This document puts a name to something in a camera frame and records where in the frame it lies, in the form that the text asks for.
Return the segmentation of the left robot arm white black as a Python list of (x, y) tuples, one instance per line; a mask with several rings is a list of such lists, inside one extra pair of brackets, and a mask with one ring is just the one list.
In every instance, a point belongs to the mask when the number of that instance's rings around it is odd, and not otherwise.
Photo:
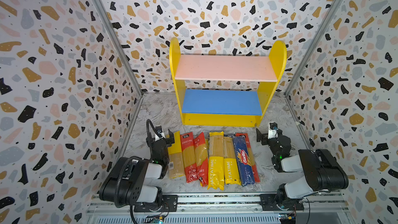
[(146, 179), (163, 179), (169, 169), (168, 148), (175, 143), (174, 134), (165, 134), (162, 127), (155, 127), (155, 137), (147, 134), (150, 159), (137, 156), (121, 157), (112, 168), (99, 190), (102, 201), (115, 207), (141, 206), (144, 210), (158, 211), (163, 207), (160, 187), (145, 185)]

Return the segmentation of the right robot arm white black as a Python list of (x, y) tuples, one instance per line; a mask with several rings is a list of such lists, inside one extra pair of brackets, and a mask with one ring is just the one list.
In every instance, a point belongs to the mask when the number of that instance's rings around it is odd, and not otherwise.
[(276, 123), (271, 123), (268, 133), (256, 129), (256, 134), (257, 142), (267, 145), (272, 152), (271, 161), (277, 172), (304, 173), (301, 178), (279, 186), (274, 200), (270, 200), (279, 209), (302, 209), (300, 204), (305, 197), (348, 187), (347, 174), (327, 149), (299, 149), (298, 154), (292, 156), (291, 139), (283, 135)]

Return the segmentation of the blue Barilla spaghetti box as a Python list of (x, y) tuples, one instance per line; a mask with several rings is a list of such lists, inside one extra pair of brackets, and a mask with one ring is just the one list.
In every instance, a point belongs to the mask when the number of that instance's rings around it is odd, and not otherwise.
[(244, 136), (235, 136), (233, 145), (242, 186), (254, 185), (255, 178)]

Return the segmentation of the red yellow spaghetti bag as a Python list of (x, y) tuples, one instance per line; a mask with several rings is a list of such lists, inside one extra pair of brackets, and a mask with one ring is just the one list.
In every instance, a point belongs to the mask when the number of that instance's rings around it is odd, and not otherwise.
[(208, 186), (208, 142), (201, 132), (194, 139), (195, 159), (198, 170), (198, 179), (202, 187)]

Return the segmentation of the yellow Pastatime bag large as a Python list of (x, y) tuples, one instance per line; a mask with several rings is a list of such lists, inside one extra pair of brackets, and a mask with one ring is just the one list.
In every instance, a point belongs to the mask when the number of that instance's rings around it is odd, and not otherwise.
[(224, 132), (210, 132), (208, 189), (224, 190)]

